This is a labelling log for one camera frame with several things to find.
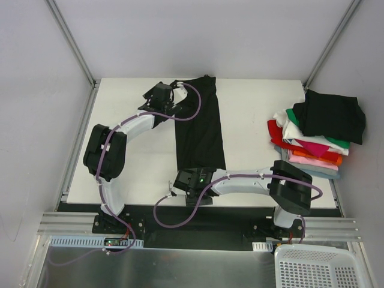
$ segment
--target white table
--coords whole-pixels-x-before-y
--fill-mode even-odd
[[[96,124],[115,126],[133,115],[145,101],[142,95],[159,81],[174,79],[104,78],[86,130],[67,203],[100,203],[96,181],[83,165],[83,155]],[[267,120],[279,110],[304,99],[298,80],[218,79],[224,155],[229,170],[254,170],[272,166],[280,159],[270,142]],[[168,181],[176,177],[175,125],[168,120],[128,144],[124,170],[117,178],[125,204],[153,205],[168,193]],[[335,208],[327,179],[314,177],[313,184],[324,192],[313,208]],[[183,197],[173,197],[164,205],[184,206]],[[254,194],[230,194],[214,198],[214,206],[270,207],[272,198]]]

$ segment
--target folded clothes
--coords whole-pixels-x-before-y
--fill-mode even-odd
[[[307,157],[307,158],[313,158],[313,159],[318,159],[320,161],[324,161],[324,162],[328,162],[328,163],[331,163],[333,165],[336,165],[336,166],[340,166],[343,162],[343,158],[341,155],[339,155],[339,158],[337,159],[337,161],[329,161],[327,159],[324,159],[324,158],[317,158],[316,156],[313,156],[311,154],[307,154],[307,153],[302,153],[300,151],[292,151],[292,153],[296,156],[301,156],[301,157]]]
[[[269,120],[267,122],[267,125],[268,125],[269,135],[272,138],[271,142],[273,144],[275,144],[281,148],[284,148],[284,149],[289,149],[289,150],[293,150],[293,151],[300,151],[302,153],[308,153],[308,151],[305,150],[303,147],[300,147],[297,145],[295,146],[295,145],[292,145],[292,144],[289,144],[289,143],[286,143],[283,141],[283,135],[282,135],[283,129],[281,127],[277,126],[276,120]],[[328,151],[322,155],[322,158],[327,159],[329,161],[337,161],[339,156],[340,155],[337,153]]]
[[[337,151],[339,154],[348,155],[349,150],[342,148],[327,139],[324,136],[305,137],[301,133],[299,127],[297,127],[291,120],[289,120],[287,112],[285,110],[275,113],[274,119],[279,127],[283,128],[283,139],[299,139],[306,142],[318,143],[333,148],[333,152]]]
[[[333,165],[333,164],[328,163],[328,162],[320,161],[320,160],[317,160],[317,159],[296,156],[296,155],[294,155],[292,153],[291,150],[288,150],[288,155],[289,155],[289,161],[291,163],[313,165],[313,166],[316,166],[316,167],[323,167],[323,168],[328,168],[328,169],[332,169],[332,170],[338,171],[338,167],[336,165]]]
[[[281,149],[279,146],[275,146],[275,150],[280,153],[282,160],[288,162],[286,160],[287,155],[288,155],[286,149]],[[309,175],[312,175],[315,177],[326,178],[326,179],[339,179],[340,178],[340,174],[338,172],[336,173],[336,175],[329,175],[329,174],[325,174],[325,173],[318,172],[318,171],[307,170],[307,169],[302,167],[302,166],[305,166],[303,164],[295,164],[295,163],[290,163],[290,164],[294,165],[296,168],[299,168],[300,170],[304,171],[305,173],[308,173]]]
[[[322,173],[324,175],[323,178],[338,179],[340,177],[339,172],[336,170],[313,166],[313,165],[307,165],[307,164],[291,163],[289,161],[288,150],[286,149],[281,149],[281,159],[295,166],[296,168],[303,170],[304,172],[310,175],[313,175],[313,172],[315,172],[315,173]]]
[[[297,127],[300,127],[299,121],[296,118],[296,115],[294,114],[293,109],[287,109],[286,112],[287,112],[288,119],[291,120],[292,123],[294,123]],[[325,139],[330,141],[333,144],[336,144],[336,145],[342,147],[342,148],[349,149],[350,142],[348,142],[348,141],[337,140],[337,139],[334,139],[332,137],[325,137]]]
[[[356,97],[320,94],[308,90],[293,112],[304,136],[326,136],[362,144],[365,114]]]

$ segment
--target white laundry basket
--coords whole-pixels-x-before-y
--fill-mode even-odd
[[[357,258],[347,250],[281,245],[275,251],[277,288],[364,288]]]

